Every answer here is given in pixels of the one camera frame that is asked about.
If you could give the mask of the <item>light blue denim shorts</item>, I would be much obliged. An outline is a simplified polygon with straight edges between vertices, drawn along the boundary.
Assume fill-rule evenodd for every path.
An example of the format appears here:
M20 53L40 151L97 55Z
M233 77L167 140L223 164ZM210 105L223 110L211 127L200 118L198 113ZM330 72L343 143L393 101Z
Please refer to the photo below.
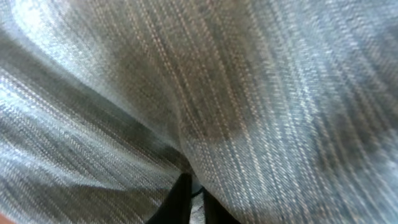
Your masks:
M1 213L397 222L396 1L2 1Z

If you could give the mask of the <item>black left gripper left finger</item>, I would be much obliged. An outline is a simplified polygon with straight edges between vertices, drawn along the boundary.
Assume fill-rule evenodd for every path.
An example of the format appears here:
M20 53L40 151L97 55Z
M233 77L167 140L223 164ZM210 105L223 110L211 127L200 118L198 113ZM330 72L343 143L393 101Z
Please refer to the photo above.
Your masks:
M181 174L159 209L146 224L189 224L191 196L192 176Z

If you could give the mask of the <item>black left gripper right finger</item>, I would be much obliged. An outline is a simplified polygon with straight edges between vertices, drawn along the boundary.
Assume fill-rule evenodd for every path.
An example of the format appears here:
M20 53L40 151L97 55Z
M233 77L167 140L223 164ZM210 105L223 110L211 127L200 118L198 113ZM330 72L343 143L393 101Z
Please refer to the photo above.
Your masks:
M203 191L203 202L206 224L241 224L206 189Z

